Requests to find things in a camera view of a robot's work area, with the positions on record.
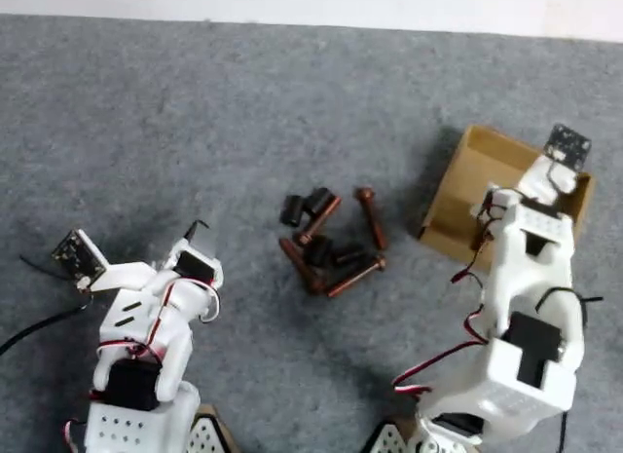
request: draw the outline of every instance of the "perforated plate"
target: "perforated plate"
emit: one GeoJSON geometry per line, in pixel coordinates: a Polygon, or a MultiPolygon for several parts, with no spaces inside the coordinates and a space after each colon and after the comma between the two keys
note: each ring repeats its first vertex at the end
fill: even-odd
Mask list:
{"type": "Polygon", "coordinates": [[[393,424],[385,424],[366,453],[408,453],[407,445],[393,424]]]}
{"type": "Polygon", "coordinates": [[[89,451],[163,451],[167,420],[165,412],[92,403],[86,435],[89,451]]]}
{"type": "Polygon", "coordinates": [[[205,414],[197,420],[191,430],[186,453],[230,453],[214,417],[205,414]]]}

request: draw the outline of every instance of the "black wire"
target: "black wire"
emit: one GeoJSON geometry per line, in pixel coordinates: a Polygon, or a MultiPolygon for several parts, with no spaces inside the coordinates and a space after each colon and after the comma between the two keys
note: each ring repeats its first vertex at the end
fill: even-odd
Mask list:
{"type": "Polygon", "coordinates": [[[567,440],[567,419],[568,419],[568,411],[565,411],[561,415],[561,433],[560,433],[560,439],[558,440],[557,453],[564,453],[565,451],[565,440],[567,440]]]}
{"type": "Polygon", "coordinates": [[[556,292],[559,290],[562,292],[570,292],[577,298],[577,301],[580,303],[580,308],[582,309],[582,328],[586,328],[586,323],[588,322],[588,314],[586,312],[586,303],[587,302],[601,302],[604,300],[604,298],[601,296],[582,297],[582,294],[580,294],[577,290],[574,290],[570,287],[550,287],[543,293],[541,298],[538,299],[538,302],[536,302],[534,309],[538,312],[540,308],[543,306],[543,304],[545,303],[545,301],[549,298],[549,296],[552,295],[553,292],[556,292]]]}
{"type": "Polygon", "coordinates": [[[59,314],[53,315],[45,320],[41,320],[37,323],[30,325],[28,328],[23,329],[18,334],[7,340],[2,346],[0,346],[0,357],[3,356],[7,351],[15,346],[19,341],[21,341],[26,336],[38,331],[40,329],[45,328],[46,326],[50,326],[51,324],[57,323],[59,321],[63,321],[73,317],[76,314],[81,313],[83,310],[87,309],[89,305],[92,303],[93,297],[91,296],[89,302],[80,307],[76,307],[75,309],[66,310],[59,314]]]}
{"type": "Polygon", "coordinates": [[[554,166],[559,164],[559,162],[553,159],[551,161],[552,161],[552,165],[549,167],[549,169],[547,170],[547,174],[546,174],[547,181],[550,183],[550,185],[552,186],[552,188],[554,189],[554,191],[556,191],[558,195],[566,195],[566,193],[563,190],[561,190],[561,187],[558,186],[558,183],[556,183],[554,179],[552,178],[552,170],[554,170],[554,166]]]}
{"type": "Polygon", "coordinates": [[[43,266],[36,264],[34,261],[30,260],[30,258],[27,258],[24,255],[20,255],[19,259],[23,263],[28,265],[30,268],[32,268],[33,270],[38,271],[39,273],[42,273],[44,275],[48,275],[51,278],[55,278],[55,279],[61,280],[61,281],[72,281],[73,280],[70,276],[59,275],[59,274],[55,273],[54,271],[50,271],[50,270],[45,269],[43,266]]]}
{"type": "MultiPolygon", "coordinates": [[[[550,295],[552,295],[553,292],[556,292],[557,290],[564,291],[564,292],[571,292],[577,298],[578,302],[580,303],[580,307],[582,309],[582,327],[583,328],[586,327],[586,323],[588,321],[588,315],[586,312],[586,303],[587,302],[601,302],[604,300],[602,296],[582,297],[582,294],[580,294],[578,291],[570,287],[550,287],[543,293],[541,298],[538,299],[538,302],[534,306],[534,309],[538,312],[538,310],[543,306],[547,298],[550,295]]],[[[557,453],[564,453],[565,451],[565,440],[567,439],[567,420],[568,420],[568,411],[565,411],[561,416],[561,433],[560,433],[560,439],[558,442],[557,453]]]]}
{"type": "Polygon", "coordinates": [[[478,283],[478,285],[480,286],[481,290],[485,288],[483,286],[482,280],[480,278],[478,278],[478,276],[474,275],[471,271],[467,272],[466,276],[471,276],[474,280],[476,280],[476,283],[478,283]]]}

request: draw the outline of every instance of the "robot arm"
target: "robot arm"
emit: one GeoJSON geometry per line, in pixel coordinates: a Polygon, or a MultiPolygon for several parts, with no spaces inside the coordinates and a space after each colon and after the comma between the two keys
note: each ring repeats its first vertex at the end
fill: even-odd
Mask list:
{"type": "Polygon", "coordinates": [[[488,339],[472,362],[421,393],[411,451],[462,453],[526,434],[571,408],[583,314],[572,290],[572,220],[552,205],[574,189],[589,148],[589,140],[556,126],[517,187],[490,185],[472,209],[495,239],[480,321],[488,339]],[[519,299],[534,311],[513,311],[519,299]]]}
{"type": "Polygon", "coordinates": [[[158,269],[111,265],[83,230],[56,248],[54,257],[81,291],[119,289],[99,329],[85,437],[90,453],[186,451],[201,402],[197,389],[182,381],[193,349],[189,323],[203,321],[215,304],[218,311],[223,283],[207,229],[196,221],[158,269]],[[129,426],[145,430],[123,434],[122,420],[128,433],[129,426]]]}

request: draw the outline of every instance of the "floor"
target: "floor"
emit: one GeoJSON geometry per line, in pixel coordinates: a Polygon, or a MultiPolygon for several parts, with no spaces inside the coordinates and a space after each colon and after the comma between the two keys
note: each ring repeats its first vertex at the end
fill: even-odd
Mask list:
{"type": "MultiPolygon", "coordinates": [[[[556,122],[594,140],[598,180],[574,258],[591,308],[567,452],[623,439],[623,47],[592,42],[253,24],[0,18],[0,341],[77,305],[32,271],[83,227],[114,262],[158,259],[193,219],[218,231],[220,319],[195,327],[186,378],[245,453],[356,453],[413,410],[389,382],[464,338],[459,265],[418,244],[461,132],[539,146],[556,122]],[[329,230],[366,237],[353,186],[373,185],[391,243],[384,274],[308,297],[277,238],[283,197],[344,195],[329,230]]],[[[112,296],[2,357],[3,451],[64,451],[84,418],[112,296]]],[[[425,377],[451,370],[458,355],[425,377]]],[[[486,452],[554,452],[559,419],[486,452]]]]}

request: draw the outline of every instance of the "brown cardboard box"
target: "brown cardboard box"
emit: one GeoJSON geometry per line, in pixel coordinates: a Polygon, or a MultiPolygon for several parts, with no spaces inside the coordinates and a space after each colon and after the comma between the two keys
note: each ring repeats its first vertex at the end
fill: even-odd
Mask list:
{"type": "MultiPolygon", "coordinates": [[[[419,230],[420,241],[458,261],[470,262],[480,226],[469,209],[482,202],[489,182],[500,186],[517,185],[539,154],[539,150],[493,129],[469,127],[419,230]]],[[[561,210],[574,220],[576,239],[594,188],[595,179],[582,172],[575,191],[560,199],[561,210]]],[[[493,248],[487,246],[474,266],[489,271],[492,251],[493,248]]]]}

